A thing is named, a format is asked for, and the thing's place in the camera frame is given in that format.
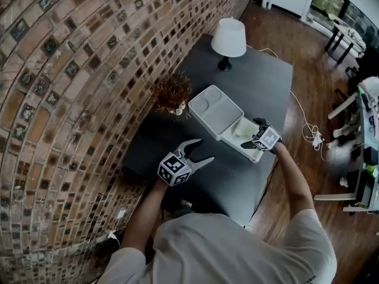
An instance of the black lamp base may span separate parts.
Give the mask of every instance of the black lamp base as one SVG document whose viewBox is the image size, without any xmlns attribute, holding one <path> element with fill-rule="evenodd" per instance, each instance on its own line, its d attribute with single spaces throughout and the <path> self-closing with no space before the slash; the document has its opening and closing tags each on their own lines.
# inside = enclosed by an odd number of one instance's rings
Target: black lamp base
<svg viewBox="0 0 379 284">
<path fill-rule="evenodd" d="M 232 65 L 229 62 L 229 57 L 225 57 L 224 56 L 223 60 L 221 60 L 219 62 L 219 69 L 224 70 L 225 72 L 227 72 L 231 68 L 232 68 Z"/>
</svg>

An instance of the wooden floor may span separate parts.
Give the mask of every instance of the wooden floor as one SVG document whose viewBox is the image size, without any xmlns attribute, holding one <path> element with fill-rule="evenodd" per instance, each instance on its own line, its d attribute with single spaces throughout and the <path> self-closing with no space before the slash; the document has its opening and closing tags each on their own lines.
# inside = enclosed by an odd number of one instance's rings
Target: wooden floor
<svg viewBox="0 0 379 284">
<path fill-rule="evenodd" d="M 327 115 L 332 110 L 332 103 L 338 102 L 334 89 L 346 88 L 344 70 L 354 65 L 355 60 L 348 56 L 336 67 L 336 62 L 324 51 L 328 38 L 284 12 L 265 10 L 253 4 L 242 21 L 248 45 L 255 49 L 268 47 L 294 66 L 292 91 L 302 104 L 307 121 L 317 125 L 324 138 L 330 140 Z M 330 151 L 323 149 L 324 159 L 331 160 L 324 162 L 320 152 L 314 151 L 302 138 L 303 124 L 301 109 L 291 96 L 283 137 L 312 194 L 346 192 L 339 186 L 338 179 L 346 174 L 352 144 Z M 342 212 L 343 202 L 315 202 L 315 206 L 338 259 L 334 283 L 352 283 L 379 247 L 379 236 L 375 236 L 379 231 L 379 216 L 360 213 L 351 217 Z M 288 204 L 278 167 L 250 226 L 254 234 L 269 244 L 279 244 L 288 221 Z"/>
</svg>

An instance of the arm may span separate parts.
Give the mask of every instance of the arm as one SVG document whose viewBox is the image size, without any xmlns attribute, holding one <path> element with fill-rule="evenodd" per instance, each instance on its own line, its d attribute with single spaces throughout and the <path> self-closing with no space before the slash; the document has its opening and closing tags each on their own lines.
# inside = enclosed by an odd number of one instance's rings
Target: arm
<svg viewBox="0 0 379 284">
<path fill-rule="evenodd" d="M 283 143 L 274 147 L 284 175 L 285 190 L 290 203 L 291 219 L 303 209 L 313 209 L 313 198 L 306 178 L 304 178 L 295 161 Z"/>
<path fill-rule="evenodd" d="M 131 247 L 144 253 L 167 187 L 168 184 L 161 179 L 155 183 L 153 189 L 131 216 L 124 232 L 121 248 Z"/>
</svg>

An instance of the brick wall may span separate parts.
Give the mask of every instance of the brick wall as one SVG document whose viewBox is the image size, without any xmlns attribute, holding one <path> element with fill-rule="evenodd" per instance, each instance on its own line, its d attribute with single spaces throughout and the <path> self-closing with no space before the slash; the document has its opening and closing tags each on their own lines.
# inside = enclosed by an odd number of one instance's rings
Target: brick wall
<svg viewBox="0 0 379 284">
<path fill-rule="evenodd" d="M 121 161 L 150 83 L 248 0 L 0 0 L 0 278 L 87 283 L 144 190 Z M 120 209 L 126 216 L 116 219 Z"/>
</svg>

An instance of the person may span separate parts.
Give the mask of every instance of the person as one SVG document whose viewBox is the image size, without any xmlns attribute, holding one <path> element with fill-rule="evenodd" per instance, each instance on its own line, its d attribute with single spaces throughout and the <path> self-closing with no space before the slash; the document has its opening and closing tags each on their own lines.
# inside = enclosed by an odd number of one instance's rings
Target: person
<svg viewBox="0 0 379 284">
<path fill-rule="evenodd" d="M 291 218 L 280 247 L 255 238 L 225 215 L 190 213 L 158 228 L 156 253 L 146 265 L 145 246 L 168 188 L 159 179 L 131 217 L 120 249 L 97 283 L 331 283 L 336 256 L 308 184 L 283 143 L 274 152 Z"/>
</svg>

